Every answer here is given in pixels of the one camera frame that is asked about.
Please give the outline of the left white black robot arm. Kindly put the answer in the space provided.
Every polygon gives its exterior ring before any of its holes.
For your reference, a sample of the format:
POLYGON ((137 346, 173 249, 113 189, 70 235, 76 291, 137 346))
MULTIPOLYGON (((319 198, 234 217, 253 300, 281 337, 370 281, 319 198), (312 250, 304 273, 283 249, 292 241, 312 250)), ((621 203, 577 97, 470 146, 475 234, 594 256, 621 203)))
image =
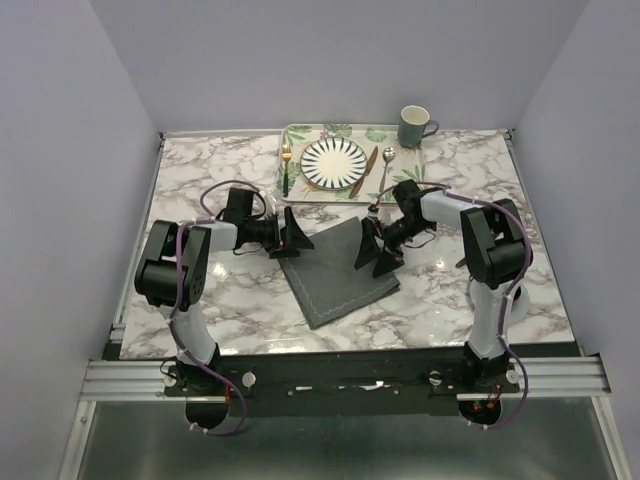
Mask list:
POLYGON ((219 389, 251 394, 256 377, 224 370, 219 343, 206 327, 201 297, 209 257, 237 253, 257 244, 271 259, 298 258, 314 243, 296 221, 292 209, 269 213, 254 185, 228 181, 225 207, 207 218, 153 223, 134 276, 134 288, 161 313, 177 348, 175 366, 162 371, 169 387, 209 395, 219 389))

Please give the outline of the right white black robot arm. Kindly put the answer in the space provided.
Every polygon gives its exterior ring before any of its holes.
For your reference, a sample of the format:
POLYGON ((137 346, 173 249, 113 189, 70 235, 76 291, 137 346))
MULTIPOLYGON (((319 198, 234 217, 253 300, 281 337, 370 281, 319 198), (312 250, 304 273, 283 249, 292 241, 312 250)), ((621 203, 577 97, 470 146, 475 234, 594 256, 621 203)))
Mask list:
POLYGON ((372 276, 381 277, 404 265, 402 247, 416 235, 440 224, 460 230, 474 313, 460 380, 471 391, 483 391, 506 373, 511 357, 508 323, 513 314, 522 317, 528 309, 522 281, 533 251, 515 203, 471 199, 452 193, 448 186, 414 180, 402 181, 390 191, 402 216, 385 225, 378 203, 370 204, 361 220, 354 268, 372 263, 372 276))

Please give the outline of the grey cloth napkin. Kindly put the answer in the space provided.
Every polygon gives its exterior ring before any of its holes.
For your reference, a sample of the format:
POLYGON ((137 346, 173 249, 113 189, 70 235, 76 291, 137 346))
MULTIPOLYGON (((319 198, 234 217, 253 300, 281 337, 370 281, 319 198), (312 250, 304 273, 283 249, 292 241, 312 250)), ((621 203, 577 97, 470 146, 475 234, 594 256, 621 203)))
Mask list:
POLYGON ((279 261, 310 329, 316 330, 399 290, 393 274, 373 276, 371 264, 354 267, 361 240, 360 220, 352 217, 314 234, 313 250, 279 261))

